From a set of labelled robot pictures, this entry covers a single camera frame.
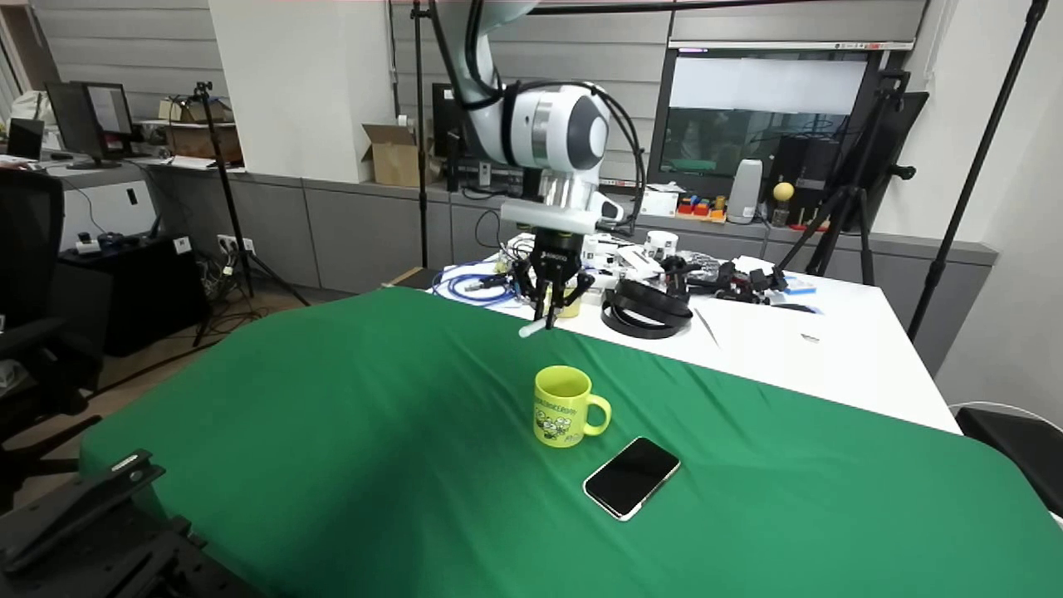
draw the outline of white wall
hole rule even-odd
[[[1026,8],[1029,0],[933,0],[914,59],[914,88],[931,91],[931,102],[900,157],[900,162],[914,162],[920,176],[910,184],[893,181],[874,224],[876,232],[944,235],[1011,53],[1026,23]],[[1051,107],[1044,91],[1063,69],[1056,63],[1060,20],[1060,5],[1051,5],[1020,91],[1014,92],[997,145],[970,201],[959,239],[990,239],[997,208],[1014,202],[1011,184],[1018,166],[1029,157],[1029,135],[1039,133],[1038,109]]]
[[[363,122],[394,121],[385,0],[210,0],[253,172],[365,181]]]
[[[1005,74],[1008,40],[1025,28],[1025,5],[959,0],[953,38],[982,43],[993,59],[967,74]],[[987,162],[985,208],[967,235],[982,232],[1000,262],[967,315],[967,325],[939,371],[949,398],[993,398],[1038,410],[1063,421],[1063,8],[1051,5],[1018,88],[1000,149]]]

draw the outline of floor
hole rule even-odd
[[[299,304],[287,291],[256,291],[256,300],[235,300],[234,305],[223,309],[223,315],[210,325],[203,347],[219,341],[223,337],[229,337],[234,329],[274,315],[274,314],[287,314],[287,309],[299,309]],[[90,410],[82,414],[113,414],[133,402],[140,402],[144,397],[151,397],[154,388],[161,388],[170,376],[182,371],[189,362],[196,362],[203,352],[194,352],[199,325],[189,325],[182,332],[173,332],[133,357],[125,359],[108,359],[105,371],[101,371],[101,397],[90,398]],[[63,414],[63,418],[51,418],[40,421],[37,430],[16,437],[12,447],[35,447],[37,439],[53,437],[57,430],[67,430],[72,421],[81,421],[82,414]],[[81,439],[67,441],[63,448],[53,452],[53,459],[77,459],[81,456]],[[16,510],[37,503],[40,495],[67,484],[72,475],[45,475],[45,480],[32,480],[19,492],[16,492]]]

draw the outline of bottle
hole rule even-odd
[[[727,218],[730,224],[753,224],[758,202],[762,202],[762,160],[740,160],[736,184],[730,184],[730,201],[727,201]]]

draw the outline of green tablecloth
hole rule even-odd
[[[268,595],[1063,595],[1063,534],[990,448],[423,291],[274,315],[98,425]],[[614,402],[531,439],[531,376]],[[686,472],[628,526],[583,480],[636,437]]]

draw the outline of table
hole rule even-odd
[[[267,595],[1056,595],[1063,534],[1025,475],[946,433],[426,291],[240,329],[82,439],[151,448],[156,503]],[[573,362],[614,425],[531,439]],[[636,437],[686,469],[628,526],[583,480]]]
[[[602,296],[588,291],[580,315],[563,320],[559,329],[959,437],[876,287],[817,275],[801,275],[801,282],[813,287],[813,291],[792,304],[813,305],[822,315],[699,296],[690,309],[700,314],[714,337],[695,315],[673,340],[633,340],[602,324]],[[525,304],[492,309],[531,320]]]

